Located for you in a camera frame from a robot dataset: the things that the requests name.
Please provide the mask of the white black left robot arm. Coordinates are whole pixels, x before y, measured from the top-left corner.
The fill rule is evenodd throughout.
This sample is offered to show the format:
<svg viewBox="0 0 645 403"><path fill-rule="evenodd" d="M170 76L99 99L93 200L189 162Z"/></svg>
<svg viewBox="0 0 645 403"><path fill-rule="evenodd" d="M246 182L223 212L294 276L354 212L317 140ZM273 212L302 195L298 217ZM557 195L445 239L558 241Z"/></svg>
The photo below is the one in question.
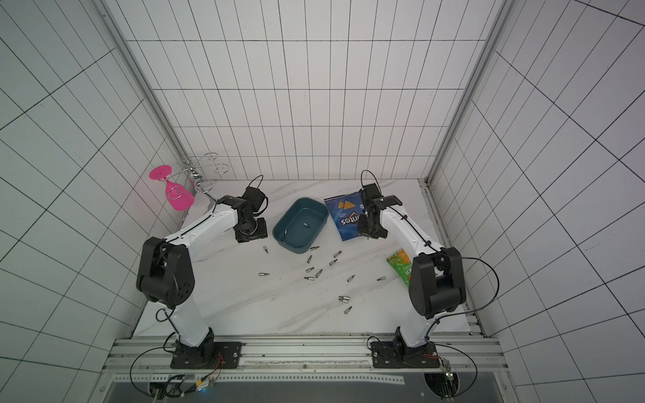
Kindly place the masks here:
<svg viewBox="0 0 645 403"><path fill-rule="evenodd" d="M248 185L242 196L213 199L206 213L186 228L144 242L136 288L149 302L163 305L162 320L171 324L177 339L174 368L204 368L221 353L192 297L196 286L192 259L229 230L238 243L266 238L261 215L267 207L265 193Z"/></svg>

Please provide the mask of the teal plastic storage box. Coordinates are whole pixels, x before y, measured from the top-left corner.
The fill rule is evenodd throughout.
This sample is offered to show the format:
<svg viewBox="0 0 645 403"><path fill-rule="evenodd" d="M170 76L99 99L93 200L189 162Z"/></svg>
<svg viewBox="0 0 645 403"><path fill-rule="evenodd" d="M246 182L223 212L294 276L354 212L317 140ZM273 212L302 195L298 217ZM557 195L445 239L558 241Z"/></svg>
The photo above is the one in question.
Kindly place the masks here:
<svg viewBox="0 0 645 403"><path fill-rule="evenodd" d="M297 199L272 230L277 243L294 254L304 254L324 228L329 216L327 207L309 197Z"/></svg>

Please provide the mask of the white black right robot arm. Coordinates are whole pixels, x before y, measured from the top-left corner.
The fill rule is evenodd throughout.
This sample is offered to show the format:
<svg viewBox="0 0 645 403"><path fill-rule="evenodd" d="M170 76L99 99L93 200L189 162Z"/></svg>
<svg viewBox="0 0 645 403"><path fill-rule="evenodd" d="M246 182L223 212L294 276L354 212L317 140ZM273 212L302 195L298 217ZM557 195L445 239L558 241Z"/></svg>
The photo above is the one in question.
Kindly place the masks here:
<svg viewBox="0 0 645 403"><path fill-rule="evenodd" d="M364 213L358 232L366 238L396 240L411 260L408 295L412 304L406 321L395 331L393 355L402 364L427 359L436 349L430 336L444 317L465 303L462 256L436 243L407 214L400 199L385 196L376 183L361 187Z"/></svg>

